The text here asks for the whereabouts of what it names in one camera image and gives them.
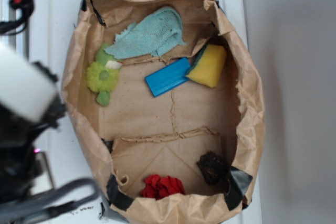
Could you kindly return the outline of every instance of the brown object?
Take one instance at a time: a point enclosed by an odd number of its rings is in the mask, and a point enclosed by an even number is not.
[[[197,165],[209,185],[218,184],[219,180],[228,172],[222,157],[214,152],[208,152],[201,156]]]
[[[86,0],[69,47],[62,94],[82,151],[107,197],[111,174],[131,206],[111,208],[130,223],[219,223],[249,205],[265,135],[261,79],[235,28],[216,0]],[[183,40],[162,59],[142,56],[124,61],[111,104],[101,107],[86,86],[85,70],[103,42],[130,23],[163,6],[172,6],[183,22]],[[106,26],[96,16],[99,13]],[[223,45],[227,61],[215,89],[191,81],[153,98],[144,77],[172,62],[193,57],[207,42]],[[112,154],[101,141],[114,141]],[[208,185],[197,161],[208,151],[225,164],[252,175],[244,201],[229,211],[225,187]],[[189,195],[161,200],[139,197],[151,174],[178,177]]]

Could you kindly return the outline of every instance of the white wall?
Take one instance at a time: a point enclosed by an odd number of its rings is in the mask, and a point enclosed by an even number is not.
[[[244,0],[264,81],[264,224],[336,223],[336,0]]]

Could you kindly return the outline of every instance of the blue towel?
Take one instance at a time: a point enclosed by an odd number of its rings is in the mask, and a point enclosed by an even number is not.
[[[173,8],[166,6],[148,15],[139,24],[129,25],[116,35],[114,44],[106,48],[105,52],[116,59],[147,54],[160,57],[177,45],[185,45],[182,40],[182,21]]]

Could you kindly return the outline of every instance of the yellow sponge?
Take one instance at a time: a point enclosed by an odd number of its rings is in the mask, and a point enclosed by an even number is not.
[[[196,63],[185,76],[214,88],[219,83],[225,60],[226,50],[223,46],[208,44],[198,53]]]

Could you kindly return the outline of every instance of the red cloth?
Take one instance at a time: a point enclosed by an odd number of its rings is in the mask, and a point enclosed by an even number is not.
[[[185,190],[182,182],[178,178],[170,176],[161,178],[158,174],[151,175],[145,179],[146,187],[141,194],[145,198],[155,198],[157,200],[171,194],[184,194]]]

